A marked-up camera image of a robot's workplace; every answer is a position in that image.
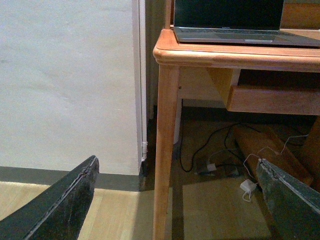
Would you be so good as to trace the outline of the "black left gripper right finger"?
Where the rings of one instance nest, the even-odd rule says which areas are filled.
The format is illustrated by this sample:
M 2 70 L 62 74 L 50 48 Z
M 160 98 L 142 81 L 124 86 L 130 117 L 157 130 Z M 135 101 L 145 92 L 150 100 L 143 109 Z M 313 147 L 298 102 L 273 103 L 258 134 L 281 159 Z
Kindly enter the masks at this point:
M 320 193 L 262 158 L 256 176 L 276 228 L 284 240 L 320 238 Z

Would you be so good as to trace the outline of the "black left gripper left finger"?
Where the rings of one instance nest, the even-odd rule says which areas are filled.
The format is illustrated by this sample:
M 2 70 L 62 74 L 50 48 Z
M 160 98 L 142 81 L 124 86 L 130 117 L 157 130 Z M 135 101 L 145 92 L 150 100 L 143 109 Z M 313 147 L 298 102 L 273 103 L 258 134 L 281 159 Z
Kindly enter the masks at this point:
M 76 240 L 93 201 L 99 160 L 92 155 L 0 222 L 2 240 Z

